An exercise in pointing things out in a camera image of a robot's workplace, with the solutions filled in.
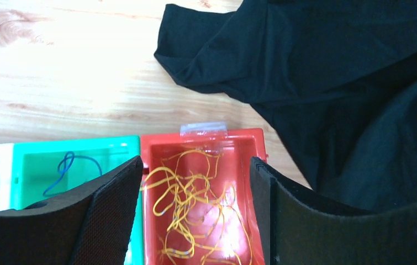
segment cable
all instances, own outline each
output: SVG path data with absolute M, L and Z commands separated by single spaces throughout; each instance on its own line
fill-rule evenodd
M 207 173 L 205 175 L 203 175 L 203 174 L 193 174 L 192 171 L 189 171 L 190 174 L 191 174 L 190 176 L 183 177 L 183 176 L 177 174 L 177 170 L 178 170 L 181 158 L 185 155 L 190 154 L 190 153 L 199 153 L 199 154 L 203 154 L 206 157 L 207 163 L 208 163 L 208 169 L 207 169 Z M 174 159 L 176 157 L 178 157 L 178 159 L 177 159 L 174 171 L 164 165 L 164 161 L 169 161 L 169 160 Z M 214 192 L 212 191 L 211 186 L 210 186 L 210 181 L 217 177 L 218 162 L 219 162 L 220 157 L 221 157 L 220 155 L 213 156 L 213 155 L 209 155 L 206 152 L 200 151 L 200 150 L 185 151 L 185 152 L 179 153 L 175 156 L 172 156 L 170 158 L 166 158 L 166 159 L 162 160 L 161 161 L 162 166 L 158 167 L 158 168 L 155 168 L 153 171 L 151 171 L 142 183 L 142 188 L 140 190 L 148 190 L 148 189 L 156 188 L 156 187 L 158 187 L 160 185 L 163 185 L 163 184 L 167 184 L 166 191 L 163 192 L 163 194 L 158 198 L 158 200 L 156 200 L 156 202 L 153 205 L 153 214 L 155 216 L 163 216 L 171 208 L 173 209 L 172 222 L 169 224 L 169 226 L 166 229 L 166 236 L 165 236 L 164 239 L 159 237 L 159 240 L 163 244 L 163 249 L 160 251 L 161 258 L 163 258 L 163 256 L 166 255 L 168 257 L 168 259 L 174 265 L 176 265 L 176 261 L 174 260 L 174 258 L 181 258 L 181 259 L 192 258 L 194 256 L 196 247 L 209 251 L 208 253 L 204 254 L 200 258 L 200 265 L 204 265 L 205 262 L 218 262 L 218 263 L 225 263 L 225 264 L 232 264 L 232 265 L 237 265 L 237 264 L 242 265 L 241 264 L 241 258 L 235 252 L 233 252 L 233 255 L 236 257 L 238 263 L 228 261 L 228 260 L 225 260 L 225 259 L 209 258 L 209 256 L 211 254 L 213 254 L 215 251 L 224 251 L 224 249 L 222 249 L 218 246 L 220 244 L 222 238 L 223 238 L 223 233 L 224 233 L 224 230 L 225 230 L 224 209 L 231 209 L 232 211 L 234 211 L 236 213 L 237 218 L 239 219 L 239 222 L 241 223 L 242 229 L 244 230 L 244 233 L 246 235 L 246 238 L 247 238 L 247 241 L 248 241 L 248 244 L 249 244 L 249 249 L 250 249 L 249 265 L 252 265 L 251 239 L 250 239 L 249 234 L 247 233 L 246 227 L 242 223 L 242 217 L 233 208 L 233 205 L 236 201 L 236 194 L 235 194 L 235 192 L 233 192 L 234 198 L 233 198 L 233 201 L 230 204 L 228 203 L 228 199 L 226 197 L 226 191 L 228 190 L 228 188 L 232 188 L 234 190 L 234 185 L 232 183 L 225 183 L 225 186 L 223 188 L 223 193 L 219 197 L 217 197 L 214 194 Z M 210 177 L 211 168 L 210 168 L 209 158 L 216 158 L 215 170 L 214 170 L 213 176 L 211 176 L 211 177 Z M 164 172 L 165 175 L 166 175 L 166 178 L 162 179 L 160 181 L 156 181 L 155 183 L 151 183 L 151 184 L 147 185 L 146 183 L 148 182 L 148 180 L 152 176 L 154 176 L 155 174 L 157 174 L 159 172 Z M 195 186 L 195 181 L 203 181 L 204 188 L 198 190 L 197 187 Z M 157 212 L 156 211 L 157 206 L 170 193 L 173 196 L 172 201 L 169 203 L 168 206 L 166 206 L 164 208 L 163 211 Z M 196 221 L 189 221 L 188 220 L 188 213 L 195 207 L 196 203 L 204 203 L 204 204 L 211 205 L 212 207 L 210 208 L 210 210 L 212 210 L 213 208 L 217 208 L 218 211 L 219 211 L 218 218 L 217 218 L 216 222 L 213 223 L 210 226 L 208 232 L 206 232 L 204 235 L 194 235 L 194 234 L 192 234 L 192 232 L 190 230 L 190 226 L 199 226 L 199 225 L 201 225 L 204 221 L 204 216 L 208 213 L 208 212 L 206 212 L 203 216 L 201 216 Z M 196 242 L 196 239 L 206 239 L 207 237 L 211 236 L 220 220 L 222 220 L 221 234 L 218 238 L 218 241 L 216 242 L 216 244 L 214 246 L 206 246 L 204 244 Z M 187 242 L 189 242 L 190 247 L 187 250 L 177 250 L 177 249 L 174 249 L 174 248 L 167 247 L 168 236 L 171 232 L 176 232 L 176 233 L 182 235 L 185 238 L 185 240 L 187 240 Z
M 76 158 L 87 159 L 87 160 L 93 161 L 96 164 L 96 166 L 98 167 L 99 176 L 103 175 L 103 171 L 101 169 L 101 166 L 99 165 L 99 162 L 96 159 L 94 159 L 92 157 L 89 157 L 89 156 L 76 156 L 74 152 L 69 151 L 65 154 L 64 159 L 62 159 L 62 161 L 60 161 L 59 165 L 57 166 L 57 172 L 60 174 L 60 177 L 43 192 L 44 197 L 52 197 L 52 196 L 60 194 L 60 193 L 47 194 L 47 192 L 50 191 L 51 189 L 53 189 L 53 187 L 55 187 L 57 184 L 60 183 L 60 181 L 64 178 L 65 173 L 67 173 L 67 171 L 70 169 L 70 167 L 72 166 L 72 164 L 73 164 L 73 162 Z

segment wood grain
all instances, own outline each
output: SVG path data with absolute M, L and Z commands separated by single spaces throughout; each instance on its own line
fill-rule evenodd
M 269 163 L 306 185 L 249 105 L 179 87 L 156 62 L 167 3 L 228 12 L 241 0 L 0 0 L 0 143 L 175 133 L 224 120 L 263 128 Z

